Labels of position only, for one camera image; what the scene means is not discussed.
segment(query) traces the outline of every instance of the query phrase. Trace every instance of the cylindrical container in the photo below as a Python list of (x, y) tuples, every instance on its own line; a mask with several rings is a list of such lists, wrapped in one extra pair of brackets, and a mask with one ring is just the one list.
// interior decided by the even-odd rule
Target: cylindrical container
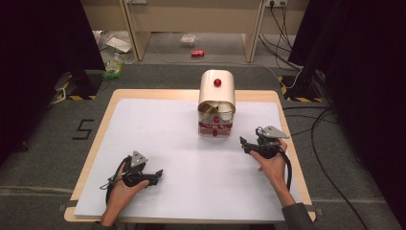
[(204, 57), (204, 50), (192, 51), (192, 58), (194, 57)]

